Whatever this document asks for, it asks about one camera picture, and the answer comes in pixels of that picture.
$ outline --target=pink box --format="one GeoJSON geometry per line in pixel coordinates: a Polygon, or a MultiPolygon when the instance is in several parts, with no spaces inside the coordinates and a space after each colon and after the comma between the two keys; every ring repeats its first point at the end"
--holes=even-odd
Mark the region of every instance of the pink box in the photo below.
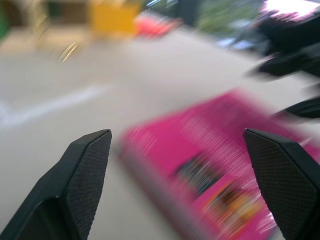
{"type": "Polygon", "coordinates": [[[275,222],[261,197],[243,140],[246,128],[320,148],[275,122],[248,93],[233,90],[128,130],[122,162],[171,222],[195,240],[265,240],[275,222]]]}

